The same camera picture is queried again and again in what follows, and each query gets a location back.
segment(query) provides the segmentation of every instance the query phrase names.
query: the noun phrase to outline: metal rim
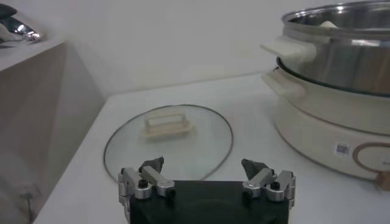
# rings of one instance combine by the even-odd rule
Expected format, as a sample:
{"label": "metal rim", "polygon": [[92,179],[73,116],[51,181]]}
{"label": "metal rim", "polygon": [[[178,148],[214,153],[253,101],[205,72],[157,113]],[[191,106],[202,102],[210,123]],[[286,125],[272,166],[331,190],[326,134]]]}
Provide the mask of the metal rim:
{"label": "metal rim", "polygon": [[291,74],[291,75],[297,77],[298,79],[302,79],[306,82],[310,82],[310,83],[313,83],[316,85],[321,85],[324,87],[329,87],[329,88],[340,90],[340,91],[355,93],[355,94],[363,94],[363,95],[368,95],[368,96],[390,98],[390,94],[386,94],[386,93],[373,93],[373,92],[368,92],[368,91],[363,91],[363,90],[357,90],[357,89],[346,88],[346,87],[342,87],[342,86],[331,85],[328,83],[319,82],[317,80],[309,79],[308,77],[305,77],[305,76],[298,74],[298,73],[294,72],[293,70],[287,68],[287,66],[285,64],[283,64],[282,59],[280,59],[279,57],[276,58],[276,63],[279,66],[279,68],[286,71],[288,74]]}
{"label": "metal rim", "polygon": [[351,9],[354,7],[359,7],[363,5],[375,6],[375,5],[388,5],[390,7],[390,1],[360,1],[360,2],[350,2],[350,3],[341,3],[333,5],[325,5],[322,7],[308,8],[303,10],[297,10],[290,13],[287,13],[282,16],[283,23],[293,29],[311,32],[319,35],[329,35],[329,36],[348,36],[348,37],[367,37],[367,38],[385,38],[390,37],[390,29],[353,29],[353,28],[329,28],[329,27],[320,27],[320,26],[311,26],[305,24],[297,24],[291,22],[292,19],[300,18],[303,15],[307,14],[317,14],[322,12],[330,12],[337,9],[337,7],[343,7],[344,9]]}
{"label": "metal rim", "polygon": [[232,139],[231,143],[230,143],[230,147],[229,147],[229,150],[228,152],[226,153],[225,157],[221,160],[221,162],[219,162],[216,167],[214,169],[211,169],[209,171],[209,173],[207,173],[204,177],[202,177],[200,180],[204,180],[206,178],[208,178],[209,176],[211,176],[213,173],[215,173],[221,166],[222,164],[227,160],[227,158],[230,156],[232,150],[233,150],[233,146],[234,146],[234,134],[233,134],[233,128],[232,126],[230,125],[229,121],[223,116],[221,115],[220,113],[218,113],[217,111],[213,110],[213,109],[210,109],[208,107],[203,107],[203,106],[200,106],[200,105],[195,105],[195,104],[178,104],[178,105],[166,105],[166,106],[162,106],[162,107],[156,107],[156,108],[153,108],[151,110],[148,110],[148,111],[145,111],[141,114],[138,114],[136,116],[134,116],[133,118],[131,118],[130,120],[128,120],[127,122],[125,122],[124,124],[122,124],[122,126],[120,126],[118,129],[116,129],[114,131],[114,133],[110,136],[110,138],[108,139],[105,147],[104,147],[104,152],[103,152],[103,164],[104,164],[104,169],[105,171],[107,172],[107,174],[110,176],[110,178],[115,181],[115,182],[118,182],[117,179],[115,179],[110,171],[107,169],[107,166],[105,165],[105,153],[107,151],[107,147],[108,147],[108,144],[110,143],[110,141],[112,140],[112,138],[115,136],[115,134],[117,132],[119,132],[125,125],[127,125],[128,123],[130,123],[132,120],[148,113],[148,112],[151,112],[151,111],[154,111],[154,110],[159,110],[159,109],[162,109],[162,108],[167,108],[167,107],[180,107],[180,106],[183,106],[183,107],[197,107],[197,108],[202,108],[202,109],[205,109],[205,110],[208,110],[208,111],[211,111],[211,112],[214,112],[215,114],[217,114],[219,117],[221,117],[225,123],[227,124],[229,130],[230,130],[230,137]]}

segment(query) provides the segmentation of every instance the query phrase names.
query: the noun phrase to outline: screw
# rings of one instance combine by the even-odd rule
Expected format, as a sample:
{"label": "screw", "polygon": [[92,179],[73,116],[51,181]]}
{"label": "screw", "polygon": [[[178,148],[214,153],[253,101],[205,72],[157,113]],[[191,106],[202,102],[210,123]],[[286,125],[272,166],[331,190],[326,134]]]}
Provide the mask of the screw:
{"label": "screw", "polygon": [[139,180],[138,187],[141,189],[147,187],[147,180],[144,180],[144,179]]}
{"label": "screw", "polygon": [[279,182],[272,182],[271,184],[271,189],[272,190],[279,190],[280,189],[280,183]]}

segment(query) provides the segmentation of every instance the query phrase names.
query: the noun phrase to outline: metal bracket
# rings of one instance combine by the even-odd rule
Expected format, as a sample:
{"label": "metal bracket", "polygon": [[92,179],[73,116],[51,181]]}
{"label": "metal bracket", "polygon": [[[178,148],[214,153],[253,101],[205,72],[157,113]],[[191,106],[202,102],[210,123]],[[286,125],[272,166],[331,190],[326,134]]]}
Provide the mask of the metal bracket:
{"label": "metal bracket", "polygon": [[142,167],[141,176],[156,187],[158,195],[166,197],[168,200],[176,196],[175,182],[167,180],[151,166]]}
{"label": "metal bracket", "polygon": [[243,182],[244,192],[247,192],[251,198],[260,197],[261,189],[273,181],[272,170],[263,168],[252,179]]}
{"label": "metal bracket", "polygon": [[291,171],[283,170],[271,184],[267,184],[266,193],[270,201],[289,200],[290,208],[295,205],[296,177]]}
{"label": "metal bracket", "polygon": [[130,223],[130,197],[144,200],[152,196],[152,185],[133,168],[123,168],[118,174],[119,202],[123,205],[127,221]]}

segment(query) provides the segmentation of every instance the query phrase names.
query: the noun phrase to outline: sticker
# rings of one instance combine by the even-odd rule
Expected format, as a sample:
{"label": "sticker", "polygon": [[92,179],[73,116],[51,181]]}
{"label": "sticker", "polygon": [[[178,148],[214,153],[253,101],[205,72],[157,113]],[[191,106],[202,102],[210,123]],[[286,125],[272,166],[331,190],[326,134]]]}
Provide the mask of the sticker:
{"label": "sticker", "polygon": [[349,156],[351,145],[348,143],[339,142],[335,147],[335,154],[338,156]]}
{"label": "sticker", "polygon": [[380,163],[383,167],[390,167],[390,157],[383,157]]}

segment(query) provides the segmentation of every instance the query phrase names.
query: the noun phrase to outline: white wall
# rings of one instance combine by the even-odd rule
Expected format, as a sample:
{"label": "white wall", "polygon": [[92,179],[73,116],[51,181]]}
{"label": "white wall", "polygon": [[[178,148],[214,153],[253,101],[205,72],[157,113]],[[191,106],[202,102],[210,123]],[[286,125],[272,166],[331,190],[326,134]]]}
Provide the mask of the white wall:
{"label": "white wall", "polygon": [[289,11],[334,0],[5,0],[64,34],[105,97],[274,66]]}

